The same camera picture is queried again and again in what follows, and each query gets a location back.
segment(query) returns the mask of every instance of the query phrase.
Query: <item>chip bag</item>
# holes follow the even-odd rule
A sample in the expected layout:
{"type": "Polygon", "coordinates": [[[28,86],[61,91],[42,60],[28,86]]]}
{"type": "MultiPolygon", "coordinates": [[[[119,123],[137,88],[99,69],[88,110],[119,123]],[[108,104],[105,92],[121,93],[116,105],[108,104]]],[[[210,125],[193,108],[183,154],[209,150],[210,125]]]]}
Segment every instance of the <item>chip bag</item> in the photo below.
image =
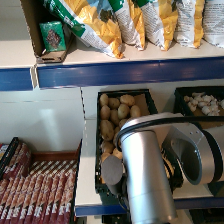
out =
{"type": "Polygon", "coordinates": [[[174,39],[182,46],[199,48],[204,35],[202,12],[204,0],[177,0],[178,22],[174,39]]]}
{"type": "Polygon", "coordinates": [[[84,43],[111,57],[123,57],[120,29],[108,0],[40,1],[84,43]]]}
{"type": "Polygon", "coordinates": [[[204,39],[208,43],[224,48],[223,0],[205,0],[203,29],[204,39]]]}
{"type": "Polygon", "coordinates": [[[135,45],[138,50],[145,47],[145,27],[141,9],[134,0],[109,0],[117,17],[122,40],[135,45]]]}
{"type": "Polygon", "coordinates": [[[177,10],[171,0],[137,0],[142,10],[146,37],[161,50],[167,51],[177,24],[177,10]]]}

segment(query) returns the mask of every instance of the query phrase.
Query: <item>blue shelf edge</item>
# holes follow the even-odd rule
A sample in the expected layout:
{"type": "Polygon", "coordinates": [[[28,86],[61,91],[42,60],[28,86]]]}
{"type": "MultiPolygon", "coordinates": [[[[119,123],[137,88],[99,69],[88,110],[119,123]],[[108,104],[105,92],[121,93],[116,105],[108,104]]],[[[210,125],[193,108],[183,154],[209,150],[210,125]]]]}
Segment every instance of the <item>blue shelf edge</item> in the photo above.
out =
{"type": "Polygon", "coordinates": [[[30,68],[0,69],[0,91],[33,90],[30,68]]]}
{"type": "MultiPolygon", "coordinates": [[[[175,199],[174,204],[177,210],[180,209],[206,209],[206,208],[223,208],[223,198],[206,197],[206,198],[187,198],[175,199]]],[[[113,215],[125,214],[126,212],[120,205],[91,205],[76,206],[75,213],[77,217],[90,215],[113,215]]]]}
{"type": "Polygon", "coordinates": [[[224,57],[38,67],[40,88],[85,87],[224,78],[224,57]]]}

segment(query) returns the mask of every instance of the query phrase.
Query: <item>cardboard box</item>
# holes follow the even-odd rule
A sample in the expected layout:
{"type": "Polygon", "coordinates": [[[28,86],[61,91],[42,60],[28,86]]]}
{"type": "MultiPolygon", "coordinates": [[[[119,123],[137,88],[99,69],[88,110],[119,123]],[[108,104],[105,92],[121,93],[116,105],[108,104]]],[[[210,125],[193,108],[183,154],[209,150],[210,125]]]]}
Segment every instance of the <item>cardboard box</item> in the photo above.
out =
{"type": "Polygon", "coordinates": [[[62,62],[67,54],[67,51],[74,40],[74,35],[71,34],[70,40],[67,43],[66,51],[57,52],[42,52],[45,49],[44,41],[41,35],[39,23],[47,20],[59,20],[52,16],[50,12],[45,9],[39,0],[20,0],[23,13],[26,19],[27,29],[33,45],[34,55],[37,63],[54,63],[62,62]]]}

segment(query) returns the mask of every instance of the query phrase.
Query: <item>green snack bag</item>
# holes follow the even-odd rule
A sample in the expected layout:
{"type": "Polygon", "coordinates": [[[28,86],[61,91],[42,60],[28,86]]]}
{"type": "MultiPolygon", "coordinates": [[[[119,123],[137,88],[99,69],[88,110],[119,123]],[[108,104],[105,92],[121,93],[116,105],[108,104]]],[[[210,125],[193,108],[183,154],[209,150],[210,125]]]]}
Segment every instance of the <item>green snack bag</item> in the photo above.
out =
{"type": "Polygon", "coordinates": [[[40,23],[40,29],[47,52],[66,50],[61,22],[40,23]]]}

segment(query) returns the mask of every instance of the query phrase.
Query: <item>black cable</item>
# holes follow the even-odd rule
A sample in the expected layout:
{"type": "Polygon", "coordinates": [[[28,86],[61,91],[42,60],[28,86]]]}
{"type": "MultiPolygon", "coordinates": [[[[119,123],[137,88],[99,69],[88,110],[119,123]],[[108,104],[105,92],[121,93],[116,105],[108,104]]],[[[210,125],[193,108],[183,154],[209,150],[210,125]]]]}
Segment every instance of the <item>black cable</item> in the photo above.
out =
{"type": "Polygon", "coordinates": [[[166,166],[167,170],[168,170],[168,173],[170,175],[170,190],[171,190],[171,193],[173,194],[173,176],[172,176],[172,172],[171,172],[171,169],[169,167],[169,165],[167,164],[166,160],[163,159],[163,163],[164,165],[166,166]]]}
{"type": "Polygon", "coordinates": [[[162,124],[172,124],[172,123],[192,123],[192,122],[198,122],[198,121],[219,122],[219,121],[224,121],[224,116],[169,117],[169,118],[160,118],[156,120],[141,122],[139,124],[134,124],[118,132],[117,138],[116,138],[116,148],[120,152],[122,152],[122,149],[118,145],[118,139],[120,139],[123,135],[128,134],[130,132],[138,132],[137,129],[139,128],[145,128],[149,126],[156,126],[156,125],[162,125],[162,124]]]}
{"type": "Polygon", "coordinates": [[[127,213],[129,213],[130,211],[122,205],[122,202],[121,202],[122,197],[121,197],[120,195],[118,195],[117,198],[118,198],[119,205],[120,205],[120,206],[121,206],[127,213]]]}

